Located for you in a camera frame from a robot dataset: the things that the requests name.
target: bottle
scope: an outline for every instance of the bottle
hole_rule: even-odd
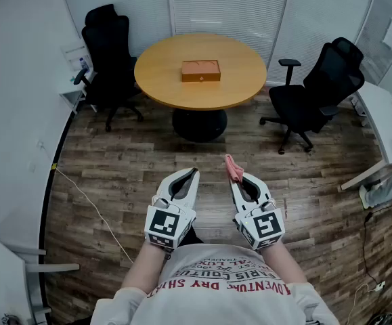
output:
[[[87,65],[86,60],[84,60],[83,58],[80,58],[80,65],[81,65],[81,68],[87,69],[86,73],[89,72],[89,65]]]

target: pink cloth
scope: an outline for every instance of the pink cloth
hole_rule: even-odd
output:
[[[227,173],[229,173],[230,178],[234,181],[239,181],[242,183],[242,176],[244,175],[244,169],[241,166],[235,164],[232,155],[226,154],[225,155],[225,168]]]

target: shirt sleeve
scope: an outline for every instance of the shirt sleeve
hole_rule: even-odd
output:
[[[91,325],[128,325],[145,297],[140,289],[122,288],[113,299],[98,300]]]
[[[291,283],[287,286],[305,314],[306,325],[339,325],[339,321],[310,283]]]

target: chair seat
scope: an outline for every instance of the chair seat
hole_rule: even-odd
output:
[[[86,93],[86,104],[115,106],[136,94],[134,74],[132,71],[97,73],[86,88]]]
[[[284,124],[295,133],[318,132],[327,121],[302,85],[273,87],[269,90],[269,96]]]

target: orange box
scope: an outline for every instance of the orange box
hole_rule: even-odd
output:
[[[182,62],[182,82],[218,82],[221,77],[217,60]]]

